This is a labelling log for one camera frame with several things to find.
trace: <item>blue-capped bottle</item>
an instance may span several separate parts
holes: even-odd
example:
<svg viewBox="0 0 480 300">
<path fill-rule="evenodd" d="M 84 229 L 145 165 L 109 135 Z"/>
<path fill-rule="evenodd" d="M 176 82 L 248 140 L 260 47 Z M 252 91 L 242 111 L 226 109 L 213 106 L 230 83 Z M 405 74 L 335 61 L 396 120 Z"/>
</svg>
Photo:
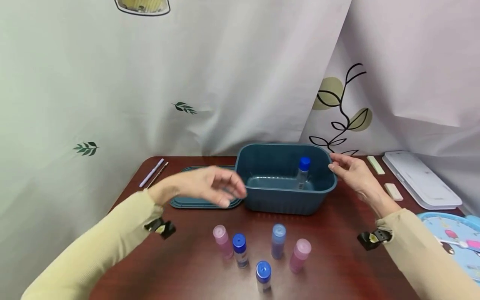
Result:
<svg viewBox="0 0 480 300">
<path fill-rule="evenodd" d="M 248 265 L 247 256 L 247 240 L 241 233 L 237 233 L 232 239 L 233 252 L 235 254 L 235 260 L 240 269 L 245 268 Z"/>
<path fill-rule="evenodd" d="M 282 224 L 275 224 L 272 230 L 272 257 L 280 259 L 283 256 L 283 246 L 287 230 Z"/>
<path fill-rule="evenodd" d="M 271 290 L 270 278 L 272 277 L 272 267 L 266 261 L 259 261 L 255 268 L 257 275 L 257 287 L 261 293 L 266 293 Z"/>
<path fill-rule="evenodd" d="M 297 188 L 303 190 L 307 181 L 308 170 L 310 169 L 310 159 L 306 156 L 300 158 L 299 172 L 297 173 Z"/>
</svg>

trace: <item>eraser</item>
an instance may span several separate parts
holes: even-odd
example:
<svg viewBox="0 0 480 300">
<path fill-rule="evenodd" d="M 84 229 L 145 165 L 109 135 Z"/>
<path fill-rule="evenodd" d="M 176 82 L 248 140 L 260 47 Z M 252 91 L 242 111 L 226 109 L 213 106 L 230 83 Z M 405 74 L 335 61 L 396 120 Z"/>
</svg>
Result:
<svg viewBox="0 0 480 300">
<path fill-rule="evenodd" d="M 385 184 L 385 189 L 387 190 L 387 193 L 392 197 L 393 200 L 395 201 L 402 201 L 403 197 L 400 195 L 400 192 L 396 188 L 396 185 L 393 183 L 386 183 Z"/>
<path fill-rule="evenodd" d="M 382 169 L 375 157 L 369 155 L 367 156 L 367 160 L 370 162 L 373 169 L 375 169 L 375 172 L 377 172 L 378 175 L 385 175 L 385 171 Z"/>
</svg>

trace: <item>white curtain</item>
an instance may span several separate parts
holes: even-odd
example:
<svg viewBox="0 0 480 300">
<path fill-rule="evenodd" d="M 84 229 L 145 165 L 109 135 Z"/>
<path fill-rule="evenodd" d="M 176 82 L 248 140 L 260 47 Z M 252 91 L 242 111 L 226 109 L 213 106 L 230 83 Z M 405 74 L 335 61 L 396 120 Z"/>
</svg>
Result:
<svg viewBox="0 0 480 300">
<path fill-rule="evenodd" d="M 146 158 L 297 142 L 350 5 L 119 1 L 2 5 L 2 299 L 101 219 Z"/>
<path fill-rule="evenodd" d="M 367 73 L 347 85 L 342 109 L 354 118 L 368 108 L 372 115 L 360 120 L 370 126 L 332 141 L 341 131 L 331 122 L 346 119 L 339 107 L 322 110 L 316 99 L 301 141 L 346 138 L 330 148 L 417 153 L 463 199 L 465 211 L 480 216 L 479 28 L 476 0 L 353 1 L 322 89 L 341 91 L 349 67 L 362 63 L 351 74 Z M 333 95 L 319 97 L 335 104 Z"/>
</svg>

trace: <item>brown tabletop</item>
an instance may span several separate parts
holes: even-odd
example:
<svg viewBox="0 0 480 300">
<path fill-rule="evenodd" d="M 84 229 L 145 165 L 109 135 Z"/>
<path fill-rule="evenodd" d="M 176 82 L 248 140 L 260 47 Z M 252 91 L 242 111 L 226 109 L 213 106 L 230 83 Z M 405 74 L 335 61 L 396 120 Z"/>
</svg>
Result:
<svg viewBox="0 0 480 300">
<path fill-rule="evenodd" d="M 143 162 L 114 206 L 140 190 L 138 185 L 159 159 L 151 157 Z M 165 157 L 169 165 L 160 178 L 189 166 L 234 165 L 235 160 Z M 396 184 L 404 197 L 398 202 L 400 206 L 414 213 L 425 211 L 383 161 L 379 157 L 377 160 L 386 172 L 377 178 L 382 185 Z M 462 215 L 459 210 L 445 212 Z M 90 299 L 418 299 L 383 247 L 367 252 L 357 242 L 361 231 L 374 229 L 375 216 L 342 181 L 312 216 L 253 212 L 241 204 L 231 210 L 187 210 L 167 205 L 164 217 L 174 222 L 177 232 L 168 240 L 150 235 L 107 271 Z M 275 223 L 287 228 L 285 256 L 278 261 L 270 254 Z M 250 267 L 240 270 L 235 259 L 222 259 L 212 236 L 218 224 L 224 225 L 230 236 L 246 236 Z M 312 252 L 304 270 L 294 275 L 288 268 L 288 258 L 300 238 L 310 241 Z M 267 260 L 272 266 L 270 294 L 261 295 L 257 290 L 254 266 L 259 260 Z"/>
</svg>

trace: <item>left hand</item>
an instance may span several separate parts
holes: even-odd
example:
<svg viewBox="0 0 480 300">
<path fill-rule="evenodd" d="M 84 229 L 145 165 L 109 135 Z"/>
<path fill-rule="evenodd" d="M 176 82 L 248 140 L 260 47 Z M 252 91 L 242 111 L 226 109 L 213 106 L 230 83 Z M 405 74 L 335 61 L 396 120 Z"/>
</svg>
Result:
<svg viewBox="0 0 480 300">
<path fill-rule="evenodd" d="M 233 199 L 247 196 L 245 184 L 236 172 L 215 166 L 167 177 L 151 187 L 148 193 L 158 205 L 183 196 L 202 198 L 220 207 L 228 207 Z"/>
</svg>

